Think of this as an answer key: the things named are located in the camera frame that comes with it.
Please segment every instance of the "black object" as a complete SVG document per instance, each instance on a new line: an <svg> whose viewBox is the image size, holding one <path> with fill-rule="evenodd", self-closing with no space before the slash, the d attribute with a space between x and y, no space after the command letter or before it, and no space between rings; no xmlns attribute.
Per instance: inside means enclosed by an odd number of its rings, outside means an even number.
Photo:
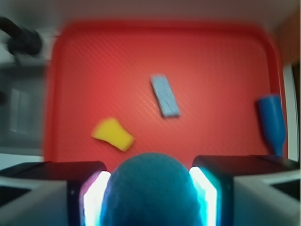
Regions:
<svg viewBox="0 0 301 226"><path fill-rule="evenodd" d="M84 162L30 162L0 171L0 176L23 179L67 181L69 225L79 226L81 196L106 166L100 161Z"/></svg>
<svg viewBox="0 0 301 226"><path fill-rule="evenodd" d="M221 225L233 225L235 176L259 175L300 169L297 162L278 156L214 156L199 155L193 167L210 171L220 182L222 190Z"/></svg>
<svg viewBox="0 0 301 226"><path fill-rule="evenodd" d="M0 186L0 207L28 193L30 189Z"/></svg>
<svg viewBox="0 0 301 226"><path fill-rule="evenodd" d="M292 189L292 187L300 188L300 180L293 180L285 183L274 184L272 186L300 201L300 189Z"/></svg>
<svg viewBox="0 0 301 226"><path fill-rule="evenodd" d="M21 53L37 55L42 49L42 39L36 31L21 29L5 17L0 17L0 29L11 38L8 40L8 51L11 54Z"/></svg>

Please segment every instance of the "red tray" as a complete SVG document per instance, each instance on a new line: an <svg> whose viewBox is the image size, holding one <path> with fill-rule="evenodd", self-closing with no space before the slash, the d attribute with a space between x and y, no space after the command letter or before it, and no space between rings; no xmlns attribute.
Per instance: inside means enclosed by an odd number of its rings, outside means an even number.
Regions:
<svg viewBox="0 0 301 226"><path fill-rule="evenodd" d="M181 111L162 118L151 75L164 74ZM195 156L269 154L256 101L285 94L279 53L251 25L97 21L69 25L48 72L46 161L103 161L144 152L187 168ZM115 117L136 141L125 153L91 137ZM287 143L284 146L287 156Z"/></svg>

